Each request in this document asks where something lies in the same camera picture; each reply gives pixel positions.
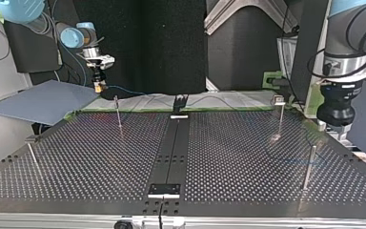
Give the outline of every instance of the perforated metal table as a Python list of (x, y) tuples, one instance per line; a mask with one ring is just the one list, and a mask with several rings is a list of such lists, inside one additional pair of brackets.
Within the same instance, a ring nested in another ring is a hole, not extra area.
[[(0, 163), (0, 213), (366, 219), (366, 164), (297, 112), (79, 114)], [(317, 146), (307, 191), (302, 182)], [(149, 199), (154, 183), (179, 199)]]

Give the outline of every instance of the robotic arm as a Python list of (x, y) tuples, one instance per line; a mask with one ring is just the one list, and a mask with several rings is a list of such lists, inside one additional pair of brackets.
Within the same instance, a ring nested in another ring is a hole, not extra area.
[(366, 78), (366, 0), (333, 0), (321, 87), (325, 102), (317, 118), (341, 134), (347, 133), (355, 119), (352, 100)]
[(71, 49), (81, 48), (88, 67), (93, 71), (94, 89), (97, 93), (103, 92), (107, 88), (104, 71), (110, 68), (115, 60), (114, 57), (100, 53), (93, 23), (78, 23), (74, 28), (54, 22), (55, 28), (52, 28), (51, 19), (43, 12), (44, 8), (44, 0), (0, 0), (0, 11), (5, 20), (24, 25), (39, 34), (55, 30), (64, 46)]

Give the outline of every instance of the vertical metal pin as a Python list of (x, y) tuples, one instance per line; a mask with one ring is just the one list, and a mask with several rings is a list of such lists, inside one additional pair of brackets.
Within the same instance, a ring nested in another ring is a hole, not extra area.
[(280, 126), (281, 126), (281, 123), (283, 122), (284, 106), (285, 106), (285, 104), (281, 105)]
[(119, 105), (118, 105), (118, 97), (117, 95), (114, 97), (114, 107), (115, 107), (115, 110), (117, 111), (117, 118), (118, 118), (118, 127), (123, 127), (122, 124), (121, 124), (121, 117), (120, 117), (120, 111), (119, 111)]
[(34, 161), (34, 163), (37, 163), (38, 161), (37, 161), (37, 158), (35, 157), (34, 150), (32, 149), (31, 143), (28, 143), (28, 146), (29, 146), (29, 150), (31, 153), (32, 161)]
[(317, 148), (316, 146), (313, 146), (312, 149), (311, 149), (309, 163), (308, 163), (308, 167), (307, 167), (307, 172), (305, 174), (304, 183), (302, 185), (302, 189), (304, 191), (308, 190), (308, 183), (309, 183), (309, 179), (310, 179), (310, 176), (311, 176), (312, 165), (315, 161), (316, 148)]

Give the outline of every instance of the metal post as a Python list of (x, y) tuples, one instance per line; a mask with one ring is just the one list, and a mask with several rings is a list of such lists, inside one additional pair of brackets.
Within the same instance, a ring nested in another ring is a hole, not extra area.
[(117, 118), (118, 118), (118, 127), (123, 127), (121, 124), (121, 117), (120, 117), (120, 111), (119, 111), (119, 105), (118, 105), (118, 97), (117, 95), (114, 97), (114, 107), (117, 110)]
[(32, 148), (32, 144), (37, 143), (41, 139), (40, 135), (31, 135), (28, 138), (26, 138), (25, 143), (28, 145), (32, 160), (34, 163), (38, 163), (37, 157), (35, 156), (34, 149)]
[(315, 160), (315, 154), (316, 154), (316, 146), (313, 146), (312, 149), (311, 149), (311, 153), (310, 153), (310, 158), (309, 158), (309, 163), (308, 163), (308, 167), (307, 167), (307, 172), (305, 174), (304, 183), (302, 185), (302, 189), (304, 191), (308, 190), (308, 183), (309, 183), (309, 179), (310, 179), (310, 176), (311, 176), (312, 165), (313, 165), (314, 160)]
[(28, 146), (29, 146), (29, 150), (30, 150), (30, 153), (31, 153), (31, 156), (32, 156), (32, 161), (33, 161), (34, 163), (37, 163), (38, 161), (37, 161), (37, 158), (35, 157), (34, 150), (32, 149), (31, 144), (30, 144), (30, 143), (28, 143)]
[(285, 105), (282, 105), (282, 106), (281, 106), (281, 115), (280, 115), (280, 126), (281, 126), (281, 123), (283, 122), (283, 116), (284, 116), (284, 106), (285, 106)]

